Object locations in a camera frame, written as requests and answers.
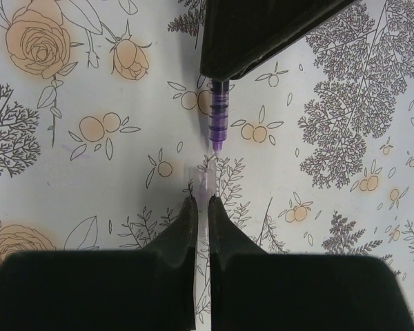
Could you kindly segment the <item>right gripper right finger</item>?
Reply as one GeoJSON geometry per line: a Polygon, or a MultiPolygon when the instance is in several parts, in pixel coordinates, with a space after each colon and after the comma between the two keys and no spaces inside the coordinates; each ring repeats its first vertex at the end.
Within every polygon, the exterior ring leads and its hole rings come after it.
{"type": "Polygon", "coordinates": [[[389,267],[375,257],[269,254],[208,205],[213,330],[414,330],[389,267]]]}

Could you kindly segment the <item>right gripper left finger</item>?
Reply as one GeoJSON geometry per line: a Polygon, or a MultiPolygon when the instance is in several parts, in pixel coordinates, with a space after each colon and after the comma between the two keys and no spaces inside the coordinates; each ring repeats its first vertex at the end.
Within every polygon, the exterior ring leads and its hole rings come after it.
{"type": "Polygon", "coordinates": [[[139,250],[18,252],[0,265],[0,330],[194,330],[197,203],[139,250]]]}

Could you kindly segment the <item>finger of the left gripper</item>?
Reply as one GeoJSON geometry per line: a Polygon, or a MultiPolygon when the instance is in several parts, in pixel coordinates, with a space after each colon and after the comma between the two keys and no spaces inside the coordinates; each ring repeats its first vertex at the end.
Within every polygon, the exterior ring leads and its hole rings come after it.
{"type": "Polygon", "coordinates": [[[199,71],[213,80],[238,80],[352,4],[207,1],[199,71]]]}

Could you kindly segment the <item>purple pen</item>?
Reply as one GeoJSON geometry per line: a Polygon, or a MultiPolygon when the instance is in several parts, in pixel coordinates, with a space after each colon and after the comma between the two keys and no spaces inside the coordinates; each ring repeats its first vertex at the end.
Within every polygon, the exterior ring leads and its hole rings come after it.
{"type": "Polygon", "coordinates": [[[223,149],[228,136],[228,107],[230,81],[211,81],[210,114],[208,120],[209,140],[215,154],[223,149]]]}

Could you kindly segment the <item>small white cap piece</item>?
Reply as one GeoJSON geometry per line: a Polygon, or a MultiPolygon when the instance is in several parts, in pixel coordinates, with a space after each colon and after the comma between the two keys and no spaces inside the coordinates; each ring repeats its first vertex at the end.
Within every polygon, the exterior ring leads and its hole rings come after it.
{"type": "Polygon", "coordinates": [[[195,255],[196,330],[211,330],[210,248],[208,204],[215,193],[215,176],[210,168],[195,166],[189,171],[190,188],[197,202],[198,233],[195,255]]]}

